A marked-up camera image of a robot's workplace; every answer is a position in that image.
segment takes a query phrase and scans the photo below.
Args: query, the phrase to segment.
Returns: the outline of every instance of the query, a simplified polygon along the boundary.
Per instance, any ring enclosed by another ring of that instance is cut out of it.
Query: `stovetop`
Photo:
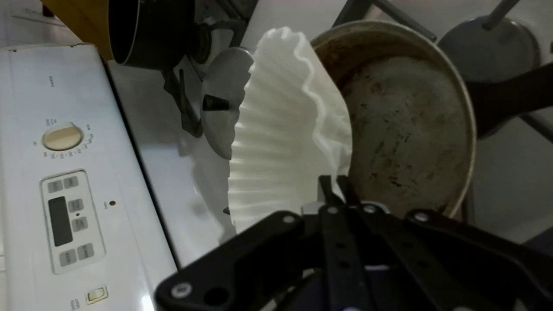
[[[291,27],[315,39],[332,28],[346,0],[260,0],[242,47],[255,51],[270,28]],[[391,0],[438,39],[460,23],[488,16],[500,0]],[[199,16],[213,14],[217,2],[203,2]],[[552,61],[553,8],[548,0],[522,0],[509,18],[524,25],[540,44],[541,63]],[[372,8],[367,20],[395,21]],[[215,37],[213,58],[225,51],[230,35]],[[199,111],[206,66],[184,61],[187,94]],[[229,163],[215,154],[204,137],[192,139],[180,128],[173,99],[163,92],[154,71],[111,65],[132,135],[163,222],[182,267],[234,236],[227,208]],[[553,122],[553,111],[543,111]],[[524,243],[553,227],[553,146],[515,120],[500,134],[479,142],[471,222],[488,232]]]

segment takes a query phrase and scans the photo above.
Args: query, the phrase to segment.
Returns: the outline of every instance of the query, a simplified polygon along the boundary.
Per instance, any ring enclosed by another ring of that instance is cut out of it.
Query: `digital display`
[[[54,246],[64,246],[73,243],[71,224],[66,198],[56,198],[49,201],[51,224],[54,232]]]

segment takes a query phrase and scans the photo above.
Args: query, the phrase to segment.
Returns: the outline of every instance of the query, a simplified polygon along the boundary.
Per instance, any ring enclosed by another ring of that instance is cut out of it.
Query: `knob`
[[[45,135],[42,137],[42,144],[51,149],[51,151],[68,151],[77,147],[80,142],[83,141],[83,132],[73,125],[73,123],[66,123],[66,125],[59,125],[56,128],[51,128],[49,132],[45,132]]]

